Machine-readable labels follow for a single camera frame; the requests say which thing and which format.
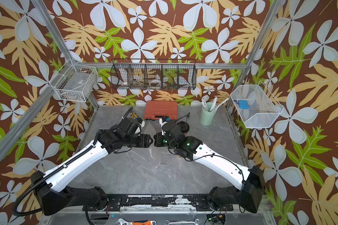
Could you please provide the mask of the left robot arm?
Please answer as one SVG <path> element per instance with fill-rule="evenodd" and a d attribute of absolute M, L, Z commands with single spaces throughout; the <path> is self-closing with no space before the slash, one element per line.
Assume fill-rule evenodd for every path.
<path fill-rule="evenodd" d="M 115 124 L 110 129 L 99 129 L 86 147 L 60 165 L 45 173 L 35 172 L 31 176 L 31 186 L 15 201 L 13 215 L 24 217 L 42 212 L 49 216 L 71 206 L 105 209 L 107 194 L 102 188 L 73 188 L 68 184 L 100 159 L 111 153 L 121 153 L 122 147 L 148 148 L 153 140 L 150 135 L 141 133 L 144 125 L 145 121 L 140 118 L 122 118 L 119 124 Z M 34 194 L 40 208 L 19 212 L 20 203 L 30 193 Z"/>

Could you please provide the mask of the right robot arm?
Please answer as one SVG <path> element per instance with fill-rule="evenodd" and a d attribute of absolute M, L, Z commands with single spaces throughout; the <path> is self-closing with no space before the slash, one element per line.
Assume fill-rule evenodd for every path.
<path fill-rule="evenodd" d="M 182 157 L 187 162 L 197 162 L 231 183 L 230 187 L 214 187 L 207 195 L 212 209 L 238 204 L 247 212 L 257 213 L 264 194 L 263 171 L 253 166 L 248 168 L 237 164 L 214 150 L 196 137 L 187 136 L 189 124 L 159 120 L 161 131 L 154 136 L 156 147 L 167 147 L 171 154 Z"/>

